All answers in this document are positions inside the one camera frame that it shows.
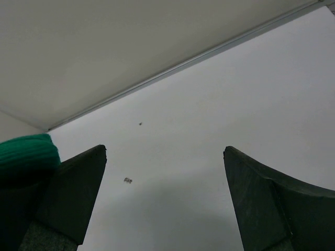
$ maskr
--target ceiling edge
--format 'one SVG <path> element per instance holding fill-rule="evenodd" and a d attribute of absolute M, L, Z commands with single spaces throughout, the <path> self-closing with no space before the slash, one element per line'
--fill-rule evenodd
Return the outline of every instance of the ceiling edge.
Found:
<path fill-rule="evenodd" d="M 142 88 L 145 88 L 157 81 L 160 81 L 168 76 L 171 76 L 177 72 L 180 72 L 186 68 L 189 68 L 191 67 L 192 65 L 195 65 L 197 63 L 200 63 L 208 58 L 211 58 L 215 55 L 218 55 L 226 50 L 229 50 L 239 44 L 242 44 L 248 40 L 251 40 L 257 36 L 260 36 L 272 29 L 275 29 L 281 25 L 284 25 L 298 17 L 301 17 L 309 12 L 312 12 L 313 10 L 316 10 L 318 8 L 321 8 L 321 7 L 324 7 L 324 6 L 330 6 L 332 5 L 333 3 L 335 3 L 335 0 L 319 0 L 317 2 L 312 2 L 312 3 L 309 3 L 309 4 L 305 4 L 299 8 L 295 8 L 293 10 L 291 10 L 290 12 L 287 12 L 286 14 L 284 15 L 281 15 L 275 19 L 272 19 L 254 29 L 251 29 L 249 30 L 248 32 L 245 32 L 244 34 L 242 35 L 239 35 L 231 40 L 228 40 L 212 49 L 209 49 L 197 56 L 194 56 L 170 69 L 167 69 L 143 82 L 140 82 L 140 83 L 137 83 L 135 84 L 133 87 L 131 88 L 128 88 L 126 90 L 124 90 L 123 92 L 120 92 L 118 93 L 117 95 L 113 95 L 109 98 L 106 98 L 90 107 L 88 107 L 87 109 L 81 111 L 81 112 L 78 112 L 76 113 L 75 115 L 73 116 L 70 116 L 64 120 L 61 120 L 55 124 L 53 124 L 52 126 L 48 126 L 46 125 L 45 123 L 39 121 L 38 119 L 35 119 L 35 118 L 32 118 L 30 116 L 27 116 L 27 115 L 24 115 L 20 112 L 18 112 L 17 110 L 15 109 L 12 109 L 8 106 L 4 106 L 2 104 L 0 104 L 0 111 L 2 111 L 3 113 L 9 115 L 9 116 L 12 116 L 26 124 L 29 124 L 30 126 L 33 126 L 37 129 L 41 129 L 41 130 L 44 130 L 44 131 L 47 131 L 47 130 L 53 130 L 57 127 L 60 127 L 66 123 L 69 123 L 81 116 L 84 116 L 92 111 L 95 111 L 96 109 L 99 109 L 107 104 L 110 104 L 111 102 L 114 102 L 114 101 L 117 101 L 127 95 L 130 95 Z"/>

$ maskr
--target bug on wall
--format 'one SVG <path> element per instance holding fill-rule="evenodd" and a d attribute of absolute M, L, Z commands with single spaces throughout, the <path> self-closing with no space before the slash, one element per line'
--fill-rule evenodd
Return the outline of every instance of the bug on wall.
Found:
<path fill-rule="evenodd" d="M 124 182 L 131 184 L 131 183 L 132 183 L 132 179 L 125 178 L 125 179 L 124 179 Z"/>

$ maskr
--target white ceiling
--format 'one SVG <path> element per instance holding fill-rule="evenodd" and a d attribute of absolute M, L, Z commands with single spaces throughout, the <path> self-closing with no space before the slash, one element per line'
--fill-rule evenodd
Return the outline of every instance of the white ceiling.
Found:
<path fill-rule="evenodd" d="M 2 0 L 0 109 L 50 128 L 309 2 Z"/>

